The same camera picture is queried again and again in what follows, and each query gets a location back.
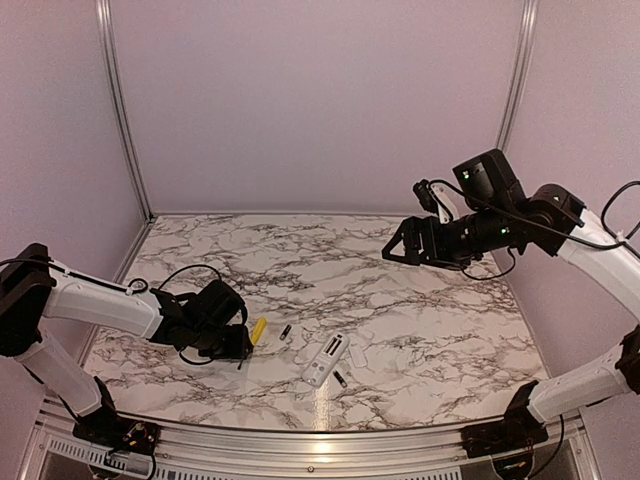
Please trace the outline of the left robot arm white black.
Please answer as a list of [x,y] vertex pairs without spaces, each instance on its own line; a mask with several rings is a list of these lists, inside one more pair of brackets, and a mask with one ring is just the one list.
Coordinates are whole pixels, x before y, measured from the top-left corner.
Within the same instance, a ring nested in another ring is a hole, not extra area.
[[142,279],[108,282],[54,261],[33,243],[1,263],[1,354],[21,364],[61,400],[78,427],[106,445],[127,424],[106,385],[71,358],[40,322],[69,319],[136,335],[177,352],[192,348],[200,364],[244,361],[253,351],[241,296],[216,277],[199,292],[174,295]]

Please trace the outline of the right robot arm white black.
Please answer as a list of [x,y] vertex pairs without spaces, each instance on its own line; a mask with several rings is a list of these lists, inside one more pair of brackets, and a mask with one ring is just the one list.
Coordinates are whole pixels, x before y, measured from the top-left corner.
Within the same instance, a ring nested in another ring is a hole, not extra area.
[[[604,226],[599,216],[557,184],[525,195],[503,152],[487,151],[456,166],[455,191],[470,208],[455,219],[432,182],[413,187],[425,218],[409,217],[382,250],[385,260],[464,271],[503,248],[523,253],[534,244],[587,274],[633,316],[639,314],[639,255]],[[639,331],[599,358],[521,386],[501,419],[462,429],[470,458],[524,449],[547,440],[546,424],[583,406],[639,390]]]

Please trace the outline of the white battery compartment cover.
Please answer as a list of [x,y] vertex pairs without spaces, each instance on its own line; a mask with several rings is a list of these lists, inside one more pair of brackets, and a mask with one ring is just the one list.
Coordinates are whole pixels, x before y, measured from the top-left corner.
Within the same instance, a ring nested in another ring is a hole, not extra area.
[[364,351],[359,345],[350,344],[349,354],[355,368],[365,368],[368,365]]

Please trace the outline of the yellow handled screwdriver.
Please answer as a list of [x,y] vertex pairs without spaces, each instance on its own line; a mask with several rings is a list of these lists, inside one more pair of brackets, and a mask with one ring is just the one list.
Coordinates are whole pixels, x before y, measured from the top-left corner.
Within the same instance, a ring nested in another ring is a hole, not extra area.
[[238,364],[237,369],[240,370],[243,366],[243,363],[248,359],[248,357],[252,354],[254,347],[261,339],[264,330],[268,325],[268,321],[265,317],[260,317],[257,320],[256,325],[254,326],[252,331],[245,329],[243,331],[242,343],[241,343],[241,359]]

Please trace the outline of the black AAA battery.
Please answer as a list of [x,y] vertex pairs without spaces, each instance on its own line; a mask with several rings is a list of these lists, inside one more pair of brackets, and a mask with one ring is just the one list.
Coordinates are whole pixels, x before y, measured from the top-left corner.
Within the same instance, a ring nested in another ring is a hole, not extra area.
[[291,325],[287,325],[284,330],[282,331],[281,335],[280,335],[280,340],[284,341],[286,339],[286,337],[288,336],[288,334],[291,331],[292,326]]
[[342,388],[347,388],[346,380],[338,371],[333,371],[333,376],[335,377],[335,379],[338,381],[338,383],[341,385]]

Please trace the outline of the white remote control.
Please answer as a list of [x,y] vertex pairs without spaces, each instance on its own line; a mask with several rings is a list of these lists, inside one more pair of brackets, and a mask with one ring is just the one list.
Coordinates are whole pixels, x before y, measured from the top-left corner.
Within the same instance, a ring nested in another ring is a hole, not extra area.
[[350,339],[346,334],[331,335],[303,370],[302,381],[314,388],[320,388],[335,369],[349,344]]

